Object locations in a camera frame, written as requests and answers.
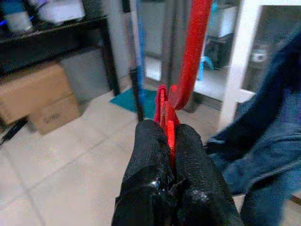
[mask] red object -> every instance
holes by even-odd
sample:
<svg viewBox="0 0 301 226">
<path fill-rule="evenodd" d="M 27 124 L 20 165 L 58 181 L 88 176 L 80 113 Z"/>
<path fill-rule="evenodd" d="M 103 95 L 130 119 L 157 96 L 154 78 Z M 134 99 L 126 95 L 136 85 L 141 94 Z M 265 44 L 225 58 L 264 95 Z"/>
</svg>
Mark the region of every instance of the red object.
<svg viewBox="0 0 301 226">
<path fill-rule="evenodd" d="M 190 22 L 186 38 L 184 60 L 181 67 L 179 85 L 172 85 L 167 93 L 165 86 L 160 86 L 156 96 L 156 112 L 154 120 L 164 129 L 170 146 L 170 162 L 175 167 L 175 133 L 174 128 L 180 122 L 175 110 L 182 109 L 193 92 L 196 81 L 207 23 L 210 16 L 212 0 L 193 0 Z"/>
</svg>

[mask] white tile floor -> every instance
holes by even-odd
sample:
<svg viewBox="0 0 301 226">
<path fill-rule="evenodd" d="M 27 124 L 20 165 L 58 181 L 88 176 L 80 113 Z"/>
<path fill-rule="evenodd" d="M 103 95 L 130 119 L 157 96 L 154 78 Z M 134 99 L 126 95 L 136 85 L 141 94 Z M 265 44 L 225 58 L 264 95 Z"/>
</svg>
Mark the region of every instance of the white tile floor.
<svg viewBox="0 0 301 226">
<path fill-rule="evenodd" d="M 109 103 L 90 102 L 83 116 L 45 136 L 24 127 L 0 150 L 0 226 L 109 226 L 115 197 L 134 144 L 136 115 Z M 204 140 L 219 112 L 204 105 L 181 122 Z M 243 198 L 235 198 L 237 206 Z M 285 224 L 300 222 L 288 203 Z"/>
</svg>

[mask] white wall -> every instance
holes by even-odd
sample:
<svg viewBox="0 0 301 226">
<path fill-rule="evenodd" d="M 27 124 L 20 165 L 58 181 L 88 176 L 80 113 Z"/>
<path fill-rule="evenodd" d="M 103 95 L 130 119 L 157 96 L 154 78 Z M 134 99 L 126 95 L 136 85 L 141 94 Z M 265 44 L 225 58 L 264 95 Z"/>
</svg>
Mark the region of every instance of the white wall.
<svg viewBox="0 0 301 226">
<path fill-rule="evenodd" d="M 143 3 L 143 25 L 146 31 L 145 51 L 161 55 L 165 2 Z"/>
<path fill-rule="evenodd" d="M 104 12 L 109 16 L 109 30 L 119 78 L 128 75 L 129 55 L 123 27 L 121 0 L 102 0 Z"/>
</svg>

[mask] cardboard box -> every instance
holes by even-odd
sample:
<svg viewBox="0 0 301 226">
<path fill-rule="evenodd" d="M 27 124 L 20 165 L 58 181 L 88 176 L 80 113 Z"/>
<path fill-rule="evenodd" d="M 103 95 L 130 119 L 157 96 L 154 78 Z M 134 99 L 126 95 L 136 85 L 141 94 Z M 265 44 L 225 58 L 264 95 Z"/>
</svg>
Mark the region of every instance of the cardboard box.
<svg viewBox="0 0 301 226">
<path fill-rule="evenodd" d="M 40 108 L 29 115 L 29 120 L 40 134 L 49 133 L 80 117 L 79 104 L 71 94 Z"/>
<path fill-rule="evenodd" d="M 0 80 L 0 117 L 10 124 L 70 93 L 64 70 L 56 63 L 10 74 Z"/>
</svg>

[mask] red hook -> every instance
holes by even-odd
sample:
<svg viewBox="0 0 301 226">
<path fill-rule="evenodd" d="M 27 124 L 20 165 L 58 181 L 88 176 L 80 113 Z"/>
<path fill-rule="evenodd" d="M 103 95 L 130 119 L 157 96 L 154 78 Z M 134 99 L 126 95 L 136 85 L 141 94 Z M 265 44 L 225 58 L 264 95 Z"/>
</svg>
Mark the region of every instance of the red hook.
<svg viewBox="0 0 301 226">
<path fill-rule="evenodd" d="M 160 123 L 166 133 L 167 142 L 171 149 L 170 162 L 173 169 L 175 167 L 176 139 L 174 128 L 180 123 L 175 111 L 182 109 L 187 104 L 193 92 L 210 17 L 211 4 L 212 0 L 192 0 L 180 83 L 179 85 L 172 85 L 169 94 L 164 85 L 157 90 L 154 120 Z"/>
</svg>

